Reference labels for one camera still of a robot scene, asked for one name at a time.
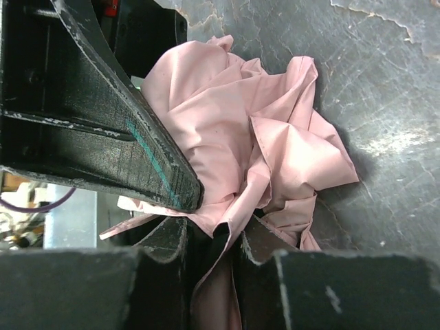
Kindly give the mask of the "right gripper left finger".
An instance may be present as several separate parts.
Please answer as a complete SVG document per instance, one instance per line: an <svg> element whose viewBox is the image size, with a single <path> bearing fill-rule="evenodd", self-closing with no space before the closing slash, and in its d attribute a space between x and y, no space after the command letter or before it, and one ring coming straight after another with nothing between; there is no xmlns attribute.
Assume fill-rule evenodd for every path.
<svg viewBox="0 0 440 330"><path fill-rule="evenodd" d="M134 247L1 253L2 329L187 329L189 235L165 219Z"/></svg>

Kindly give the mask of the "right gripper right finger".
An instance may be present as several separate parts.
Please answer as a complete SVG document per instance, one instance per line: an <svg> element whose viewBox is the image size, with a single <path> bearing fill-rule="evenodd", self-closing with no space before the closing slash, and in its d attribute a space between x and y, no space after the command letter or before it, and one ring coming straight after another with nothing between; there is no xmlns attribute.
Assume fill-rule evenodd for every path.
<svg viewBox="0 0 440 330"><path fill-rule="evenodd" d="M405 254L302 252L257 217L235 285L244 329L438 329L439 267Z"/></svg>

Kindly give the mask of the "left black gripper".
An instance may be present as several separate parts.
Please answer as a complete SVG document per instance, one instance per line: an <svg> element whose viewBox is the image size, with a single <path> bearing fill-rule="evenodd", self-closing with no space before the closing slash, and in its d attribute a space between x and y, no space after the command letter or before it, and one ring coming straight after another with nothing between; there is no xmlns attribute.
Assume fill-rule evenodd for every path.
<svg viewBox="0 0 440 330"><path fill-rule="evenodd" d="M1 2L1 168L181 212L202 183L132 83L187 41L151 0Z"/></svg>

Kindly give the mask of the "pink folding umbrella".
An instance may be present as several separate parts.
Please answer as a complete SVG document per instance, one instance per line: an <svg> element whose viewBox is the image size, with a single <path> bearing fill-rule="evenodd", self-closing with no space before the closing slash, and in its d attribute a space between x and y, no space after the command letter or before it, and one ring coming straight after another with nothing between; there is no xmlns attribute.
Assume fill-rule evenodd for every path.
<svg viewBox="0 0 440 330"><path fill-rule="evenodd" d="M205 190L188 216L214 248L192 294L193 329L241 328L229 251L256 209L288 245L314 251L316 193L358 180L335 127L314 109L313 58L269 74L232 44L228 35L178 45L141 86Z"/></svg>

